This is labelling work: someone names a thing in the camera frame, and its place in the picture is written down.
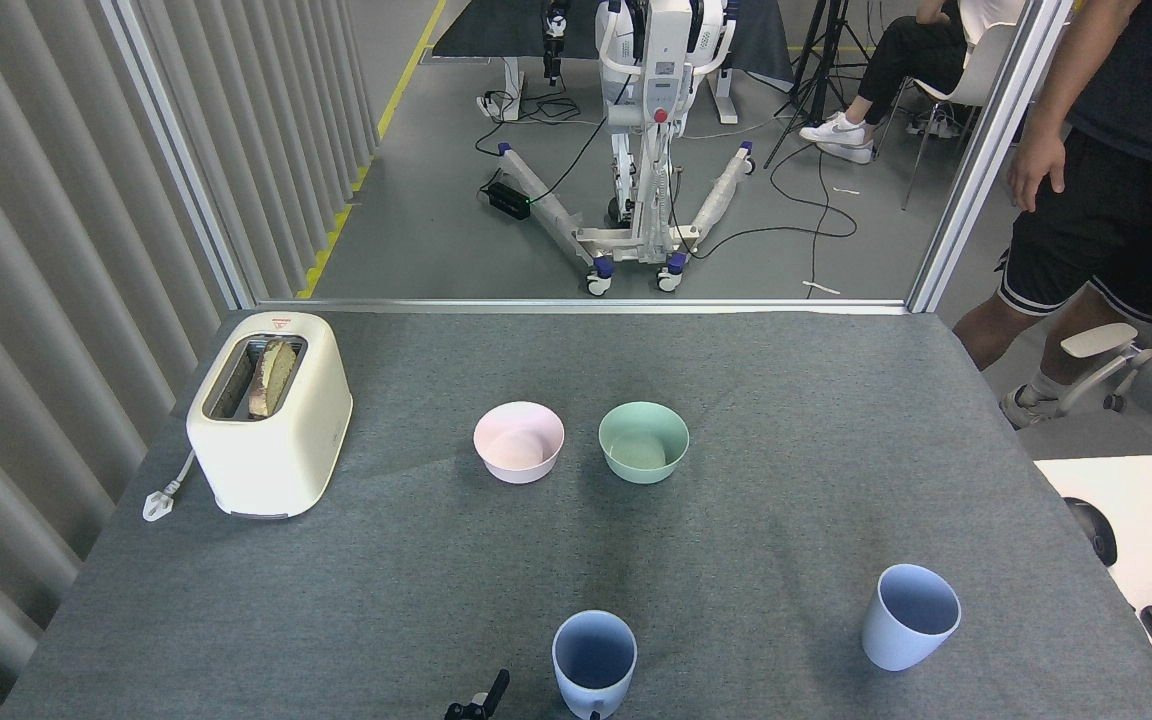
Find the standing person's right hand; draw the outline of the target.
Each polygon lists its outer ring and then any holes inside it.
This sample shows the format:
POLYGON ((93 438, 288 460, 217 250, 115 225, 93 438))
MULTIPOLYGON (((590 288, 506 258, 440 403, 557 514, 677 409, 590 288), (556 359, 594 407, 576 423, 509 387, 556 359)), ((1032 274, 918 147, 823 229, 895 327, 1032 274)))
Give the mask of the standing person's right hand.
POLYGON ((1064 132, 1061 126, 1026 127, 1021 136, 1018 151, 1011 159, 1011 167, 1007 170, 1007 185, 1016 209, 1033 213, 1044 181, 1052 192, 1064 192, 1064 132))

